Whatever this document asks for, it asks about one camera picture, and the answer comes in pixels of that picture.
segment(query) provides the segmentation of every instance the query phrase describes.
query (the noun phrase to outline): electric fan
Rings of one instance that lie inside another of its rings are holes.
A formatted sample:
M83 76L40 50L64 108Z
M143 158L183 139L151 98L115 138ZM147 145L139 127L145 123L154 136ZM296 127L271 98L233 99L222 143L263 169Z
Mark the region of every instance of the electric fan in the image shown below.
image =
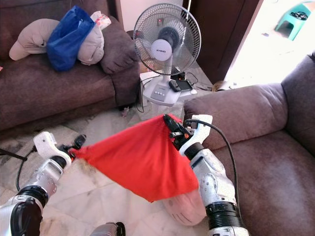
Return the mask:
M185 71L197 59L201 34L195 18L183 7L161 3L146 9L133 31L136 52L142 63L161 76L145 86L143 96L173 106L181 92L174 92L171 75Z

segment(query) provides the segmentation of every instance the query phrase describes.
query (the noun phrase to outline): white wall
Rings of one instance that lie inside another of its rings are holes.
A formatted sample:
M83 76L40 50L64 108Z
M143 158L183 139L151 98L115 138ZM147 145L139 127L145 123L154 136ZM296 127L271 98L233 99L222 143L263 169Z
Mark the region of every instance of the white wall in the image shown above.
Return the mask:
M120 0L125 31L133 30L141 13L157 3L172 3L183 5L183 0Z

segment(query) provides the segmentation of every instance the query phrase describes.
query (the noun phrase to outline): blue plastic bag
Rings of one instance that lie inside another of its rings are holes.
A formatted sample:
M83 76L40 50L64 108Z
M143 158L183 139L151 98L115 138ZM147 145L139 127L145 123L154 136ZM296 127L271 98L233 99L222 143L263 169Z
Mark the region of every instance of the blue plastic bag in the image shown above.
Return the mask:
M56 71L74 66L80 46L94 25L90 16L77 6L65 14L47 42L48 58Z

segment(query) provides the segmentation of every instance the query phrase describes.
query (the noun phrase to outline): brown sofa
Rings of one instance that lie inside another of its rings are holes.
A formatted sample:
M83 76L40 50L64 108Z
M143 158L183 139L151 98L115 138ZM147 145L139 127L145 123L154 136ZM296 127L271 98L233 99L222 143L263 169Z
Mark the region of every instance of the brown sofa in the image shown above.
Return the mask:
M314 235L315 55L281 83L221 91L185 104L185 118L213 115L232 143L240 209L253 236ZM233 180L230 156L212 130L203 143Z
M96 65L77 62L67 72L51 67L47 55L13 61L9 50L21 30L34 20L60 20L77 5L88 14L116 15L110 0L1 0L0 2L0 130L42 118L62 122L136 100L139 64L133 41L112 16L103 30L104 57Z

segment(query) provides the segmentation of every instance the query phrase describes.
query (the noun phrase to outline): tiled floor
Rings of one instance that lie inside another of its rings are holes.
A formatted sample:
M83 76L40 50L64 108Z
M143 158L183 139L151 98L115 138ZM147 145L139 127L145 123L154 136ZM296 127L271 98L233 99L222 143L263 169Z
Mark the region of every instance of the tiled floor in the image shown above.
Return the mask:
M196 84L198 96L208 94L208 91L202 89L207 89L211 84L200 67L194 64L189 71L199 80ZM173 113L180 118L184 116L183 102L174 107L152 106L145 107L143 114L131 108L127 116L123 117L117 109L112 109L45 130L52 132L59 144L69 143L79 133L84 133L87 135L86 145L89 145L159 114ZM35 135L36 132L33 132L1 140L0 147L25 155L32 148L32 138ZM15 178L20 160L7 157L1 157L0 160L0 204L3 204L17 192ZM21 186L43 161L37 153L29 156L22 169ZM180 225L166 213L162 202L147 202L114 183L83 160L75 160L63 174L56 194L44 209L40 229L43 236L88 236L98 225L111 221L124 222L128 236L207 234L206 220L194 227Z

